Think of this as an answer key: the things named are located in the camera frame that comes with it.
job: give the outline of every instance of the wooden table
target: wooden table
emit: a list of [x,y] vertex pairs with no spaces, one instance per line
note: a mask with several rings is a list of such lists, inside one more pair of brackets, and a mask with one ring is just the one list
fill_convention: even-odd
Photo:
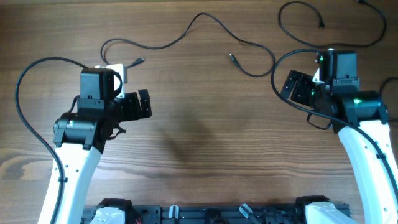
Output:
[[[60,56],[87,66],[103,65],[101,44],[124,37],[147,45],[176,39],[199,12],[216,16],[238,37],[268,46],[277,58],[306,48],[285,35],[277,13],[287,1],[136,2],[0,6],[0,223],[35,223],[50,179],[52,158],[20,121],[14,104],[21,71],[42,57]],[[381,22],[354,1],[313,3],[326,29],[304,6],[284,11],[284,24],[316,43],[366,43]],[[396,1],[372,1],[389,23],[385,39],[356,49],[363,90],[377,90],[398,70]],[[130,68],[126,91],[147,88],[151,119],[123,123],[126,134],[106,143],[93,176],[87,205],[103,198],[126,198],[136,205],[239,205],[292,203],[304,195],[326,195],[363,210],[353,170],[338,136],[305,122],[306,114],[281,102],[270,77],[244,75],[229,59],[235,54],[251,73],[271,66],[264,50],[240,44],[209,17],[200,17],[188,35],[163,50],[114,44],[111,63],[145,62]],[[314,54],[287,59],[278,69],[280,88],[291,69],[314,74]],[[31,125],[52,141],[53,124],[79,92],[81,68],[65,62],[34,67],[21,85],[21,105]],[[398,116],[396,84],[385,97]],[[398,125],[391,124],[398,149]]]

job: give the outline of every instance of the green led light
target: green led light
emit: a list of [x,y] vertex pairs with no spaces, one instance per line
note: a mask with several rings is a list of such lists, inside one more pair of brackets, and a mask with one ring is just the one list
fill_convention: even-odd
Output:
[[354,103],[355,103],[355,104],[358,104],[358,103],[360,103],[360,102],[362,102],[362,100],[360,100],[360,99],[354,99]]

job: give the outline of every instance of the black metal base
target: black metal base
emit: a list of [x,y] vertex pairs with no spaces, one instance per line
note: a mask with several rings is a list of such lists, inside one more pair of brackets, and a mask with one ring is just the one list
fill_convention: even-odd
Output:
[[[303,206],[320,200],[319,196],[297,198],[295,204],[275,204],[265,206],[252,206],[253,217],[262,224],[290,224],[305,223]],[[101,204],[83,212],[81,223],[89,224],[95,216],[95,211],[101,207],[118,207],[126,211],[128,224],[253,224],[240,211],[239,206],[214,206],[214,207],[180,207],[178,218],[169,218],[170,207],[160,206],[131,206],[130,200],[105,199]],[[351,217],[348,204],[338,204],[335,207]]]

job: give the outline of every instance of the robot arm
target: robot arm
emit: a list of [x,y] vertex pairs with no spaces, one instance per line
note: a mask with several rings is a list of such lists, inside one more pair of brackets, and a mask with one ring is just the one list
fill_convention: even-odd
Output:
[[[386,109],[377,93],[359,92],[355,54],[329,51],[318,58],[324,62],[316,77],[292,70],[281,95],[288,98],[293,91],[293,101],[349,122],[362,129],[378,144],[383,155],[377,153],[372,144],[355,129],[332,123],[353,165],[366,222],[394,223],[398,219],[398,206],[392,182],[382,163],[385,157],[392,170],[393,181],[396,181],[398,169],[392,154]],[[119,127],[120,122],[149,118],[152,115],[147,91],[139,90],[140,100],[136,93],[125,94],[124,79],[113,80],[113,75],[109,75],[116,71],[124,78],[125,68],[122,65],[109,67],[112,70],[83,69],[78,112],[65,113],[55,123],[55,151],[65,166],[67,178],[57,223],[80,222],[88,186],[105,142],[114,139],[111,137],[113,128],[123,132]],[[119,89],[120,82],[121,91],[113,94],[113,90]],[[56,168],[54,163],[39,223],[49,223],[52,216],[59,185]],[[355,223],[331,202],[324,200],[306,203],[299,215],[308,224]],[[96,211],[92,223],[105,220],[107,223],[123,224],[128,218],[123,209],[104,206]]]
[[[114,79],[117,72],[120,79]],[[77,113],[64,113],[54,125],[55,152],[65,169],[65,183],[56,223],[80,223],[91,178],[100,162],[105,142],[126,132],[123,121],[152,116],[147,90],[125,93],[127,73],[124,65],[85,68],[80,75]],[[115,136],[113,129],[118,128]],[[59,186],[57,164],[53,163],[49,188],[39,223],[50,223]]]
[[[288,98],[291,94],[292,101],[359,128],[379,146],[382,153],[357,130],[331,121],[353,166],[366,223],[396,223],[398,206],[392,183],[396,183],[398,170],[384,103],[377,92],[359,90],[355,52],[330,49],[317,53],[315,62],[320,68],[313,77],[290,71],[280,95]],[[347,223],[339,220],[346,217],[338,211],[318,203],[305,207],[307,223]]]
[[[362,121],[360,127],[379,145],[397,180],[397,164],[392,153],[388,124],[380,120]],[[397,202],[391,181],[375,148],[361,134],[345,127],[338,132],[353,166],[366,223],[395,223]]]

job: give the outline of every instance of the black cable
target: black cable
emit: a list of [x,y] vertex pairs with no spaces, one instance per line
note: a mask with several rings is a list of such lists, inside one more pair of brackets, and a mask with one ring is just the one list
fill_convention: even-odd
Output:
[[[236,63],[236,62],[238,62],[236,59],[235,59],[235,61],[233,60],[234,64],[235,64],[243,73],[245,73],[246,75],[249,75],[249,76],[251,76],[251,77],[263,77],[263,76],[268,75],[268,74],[272,71],[272,68],[273,68],[274,65],[275,65],[275,56],[274,56],[274,54],[271,52],[271,50],[269,50],[267,47],[265,47],[265,46],[263,46],[263,45],[261,45],[261,44],[257,44],[257,43],[254,43],[254,42],[249,42],[249,41],[240,39],[239,37],[236,37],[231,31],[229,31],[229,29],[228,29],[226,26],[224,26],[224,24],[223,24],[221,21],[219,21],[216,17],[210,15],[209,13],[205,13],[205,12],[201,12],[201,13],[197,14],[197,15],[192,19],[191,23],[188,25],[188,27],[187,27],[187,29],[185,30],[185,32],[184,32],[179,38],[177,38],[177,39],[174,40],[173,42],[171,42],[171,43],[169,43],[169,44],[166,44],[166,45],[164,45],[164,46],[160,46],[160,47],[151,47],[151,46],[146,46],[146,45],[138,44],[137,42],[134,42],[134,41],[131,41],[131,40],[127,40],[127,39],[123,39],[123,38],[113,38],[113,39],[109,39],[109,40],[107,40],[107,41],[101,46],[101,50],[100,50],[101,59],[102,59],[102,61],[103,61],[105,64],[109,65],[109,62],[105,59],[105,56],[103,55],[103,49],[104,49],[104,47],[105,47],[105,45],[106,45],[107,43],[112,42],[112,41],[123,41],[123,42],[129,43],[129,44],[132,44],[132,45],[135,45],[135,46],[138,46],[138,47],[142,47],[142,48],[145,48],[145,49],[151,49],[151,50],[158,50],[158,49],[164,49],[164,48],[166,48],[166,47],[170,47],[171,45],[173,45],[173,44],[177,43],[178,41],[180,41],[180,40],[187,34],[189,28],[191,27],[191,25],[193,24],[193,22],[195,21],[195,19],[196,19],[197,17],[199,17],[200,15],[205,15],[205,16],[208,16],[208,17],[214,19],[216,22],[218,22],[218,23],[224,28],[224,30],[225,30],[227,33],[229,33],[229,34],[230,34],[232,37],[234,37],[236,40],[238,40],[238,41],[240,41],[240,42],[243,42],[243,43],[246,43],[246,44],[250,44],[250,45],[256,46],[256,47],[261,47],[261,48],[263,48],[264,50],[266,50],[266,51],[269,53],[269,55],[270,55],[271,58],[272,58],[272,62],[273,62],[273,63],[272,63],[272,67],[271,67],[271,69],[270,69],[268,72],[266,72],[266,73],[264,73],[264,74],[262,74],[262,75],[253,75],[253,74],[248,73],[247,71],[245,71],[245,70],[240,66],[239,63]],[[132,64],[130,64],[129,66],[127,66],[127,68],[131,68],[132,66],[134,66],[134,62],[133,62]]]
[[328,125],[327,125],[325,128],[323,128],[323,127],[319,127],[319,126],[317,126],[317,125],[311,123],[311,121],[310,121],[311,116],[312,116],[311,113],[309,113],[308,116],[307,116],[307,123],[308,123],[309,125],[313,126],[314,128],[317,128],[317,129],[319,129],[319,130],[322,130],[322,131],[326,131],[326,130],[329,130],[329,129],[331,128],[331,125],[332,125],[332,124],[331,124],[331,121],[328,123]]
[[57,163],[58,166],[58,170],[60,173],[60,178],[59,178],[59,182],[60,182],[60,186],[58,189],[58,195],[57,195],[57,201],[55,202],[55,208],[51,217],[51,223],[55,223],[57,221],[57,215],[60,209],[60,205],[61,205],[61,201],[62,201],[62,195],[63,195],[63,188],[64,188],[64,181],[65,181],[65,171],[63,169],[62,166],[62,162],[60,160],[60,158],[58,157],[57,153],[51,148],[51,146],[47,143],[47,141],[45,141],[43,139],[43,137],[41,135],[39,135],[35,129],[27,122],[27,120],[25,119],[25,116],[23,115],[22,111],[21,111],[21,107],[19,105],[19,86],[21,85],[21,81],[22,78],[25,76],[25,74],[27,73],[27,71],[29,71],[29,69],[31,69],[33,66],[37,65],[38,63],[41,62],[46,62],[49,60],[61,60],[64,62],[70,62],[70,63],[74,63],[75,65],[81,66],[83,68],[87,68],[86,66],[74,61],[74,60],[70,60],[67,58],[61,58],[61,57],[47,57],[47,58],[42,58],[40,60],[37,60],[33,63],[31,63],[27,68],[25,68],[25,70],[21,73],[21,75],[18,78],[17,81],[17,85],[15,88],[15,105],[17,108],[17,112],[19,117],[21,118],[22,122],[26,125],[27,129],[29,129],[29,131],[31,131],[31,133],[37,137],[37,139],[43,143],[43,145],[49,150],[49,152],[51,153],[52,157],[54,158],[55,162]]
[[144,60],[145,60],[145,59],[144,59],[143,57],[137,58],[137,60],[135,60],[135,61],[130,65],[130,67],[139,65],[139,64],[141,64],[142,62],[144,62]]
[[80,95],[77,95],[77,96],[74,97],[74,99],[72,101],[72,105],[71,105],[70,109],[68,110],[68,113],[71,113],[73,111],[73,109],[75,108],[76,101],[79,98],[80,98]]
[[352,128],[352,129],[354,129],[354,130],[357,131],[359,134],[362,134],[362,135],[364,136],[364,138],[367,139],[367,140],[372,144],[372,146],[375,148],[377,154],[379,155],[379,158],[381,159],[381,161],[382,161],[384,167],[386,168],[387,174],[388,174],[388,176],[389,176],[389,178],[390,178],[390,181],[391,181],[392,188],[394,189],[394,194],[395,194],[395,196],[396,196],[396,201],[398,202],[398,186],[397,186],[397,182],[395,181],[394,174],[392,174],[391,167],[390,167],[390,165],[388,164],[386,157],[383,156],[384,154],[383,154],[383,152],[381,151],[380,147],[373,141],[373,139],[372,139],[368,134],[366,134],[363,130],[361,130],[361,129],[359,129],[359,128],[353,126],[352,124],[349,124],[349,123],[347,123],[347,122],[345,122],[345,121],[343,121],[343,120],[341,120],[341,119],[338,119],[338,118],[329,116],[329,115],[327,115],[327,114],[319,113],[319,112],[317,112],[317,111],[312,111],[312,110],[306,109],[306,108],[304,108],[304,107],[302,107],[302,106],[296,105],[295,103],[289,101],[288,99],[285,99],[285,98],[278,92],[278,90],[276,89],[274,77],[275,77],[275,71],[276,71],[277,67],[279,66],[279,64],[280,64],[285,58],[287,58],[287,57],[289,57],[289,56],[291,56],[291,55],[294,55],[294,54],[302,53],[302,52],[316,52],[316,53],[319,53],[318,50],[314,50],[314,49],[300,49],[300,50],[294,50],[294,51],[292,51],[292,52],[289,52],[289,53],[285,54],[283,57],[281,57],[281,58],[277,61],[277,63],[275,64],[274,69],[273,69],[273,71],[272,71],[272,73],[271,73],[271,85],[272,85],[273,91],[275,92],[275,94],[276,94],[282,101],[284,101],[285,103],[287,103],[287,104],[290,105],[290,106],[293,106],[293,107],[296,108],[296,109],[302,110],[302,111],[304,111],[304,112],[306,112],[306,113],[310,113],[310,114],[317,115],[317,116],[322,117],[322,118],[327,118],[327,119],[330,119],[330,120],[339,122],[340,124],[343,124],[343,125],[345,125],[345,126],[347,126],[347,127],[350,127],[350,128]]
[[[380,98],[382,101],[383,101],[382,95],[383,95],[384,88],[386,87],[386,85],[389,82],[394,81],[394,80],[397,81],[398,77],[389,77],[386,80],[384,80],[383,83],[381,84],[380,89],[379,89],[379,95],[380,95]],[[398,122],[398,119],[391,118],[388,120],[388,122]]]
[[386,30],[387,30],[387,21],[386,21],[386,17],[384,16],[384,14],[383,14],[378,8],[372,6],[371,4],[367,3],[367,2],[364,1],[364,0],[359,0],[358,3],[359,3],[359,4],[364,4],[365,6],[368,6],[368,7],[370,7],[371,9],[375,10],[375,11],[380,15],[380,18],[381,18],[382,21],[383,21],[383,29],[382,29],[382,31],[381,31],[381,33],[380,33],[380,36],[379,36],[376,40],[374,40],[374,41],[372,41],[372,42],[370,42],[370,43],[368,43],[368,44],[333,43],[333,44],[317,45],[317,44],[311,44],[311,43],[308,43],[308,42],[306,42],[306,41],[303,41],[303,40],[298,39],[298,38],[295,37],[293,34],[291,34],[290,32],[288,32],[288,31],[285,29],[285,27],[282,25],[282,11],[283,11],[283,9],[284,9],[286,6],[289,6],[289,5],[291,5],[291,4],[303,4],[304,6],[308,6],[309,8],[311,8],[312,10],[314,10],[315,13],[317,14],[317,16],[318,16],[318,18],[319,18],[319,28],[321,28],[321,29],[325,28],[325,23],[323,22],[322,16],[321,16],[321,14],[319,13],[318,9],[316,9],[313,5],[311,5],[311,4],[309,4],[309,3],[306,3],[306,2],[302,2],[302,1],[291,1],[291,2],[288,2],[288,3],[284,4],[284,5],[279,9],[279,15],[278,15],[279,27],[280,27],[289,37],[291,37],[291,38],[297,40],[298,42],[300,42],[300,43],[302,43],[302,44],[305,44],[305,45],[307,45],[307,46],[314,47],[314,48],[326,49],[326,48],[334,47],[334,46],[337,46],[337,45],[342,46],[342,47],[370,47],[370,46],[373,46],[373,45],[377,44],[378,42],[380,42],[380,41],[384,38],[384,34],[386,33]]

